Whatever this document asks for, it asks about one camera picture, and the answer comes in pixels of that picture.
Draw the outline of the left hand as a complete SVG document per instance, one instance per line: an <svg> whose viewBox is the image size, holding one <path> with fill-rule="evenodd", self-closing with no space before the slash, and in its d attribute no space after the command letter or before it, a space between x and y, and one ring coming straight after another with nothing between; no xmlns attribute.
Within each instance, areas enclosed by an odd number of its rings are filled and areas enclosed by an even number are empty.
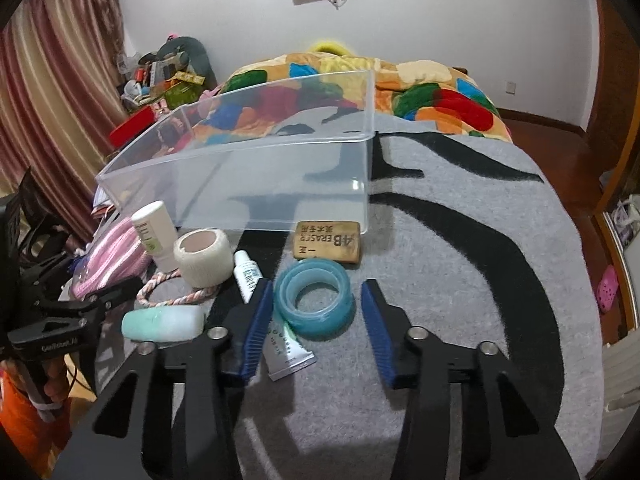
<svg viewBox="0 0 640 480"><path fill-rule="evenodd" d="M67 366L64 358L58 356L53 360L43 362L42 367L48 376L48 381L43 387L44 393L54 403L63 403L70 393L70 383L67 379ZM27 392L26 382L13 360L2 361L1 370L6 372L9 381L18 391L21 391L21 393Z"/></svg>

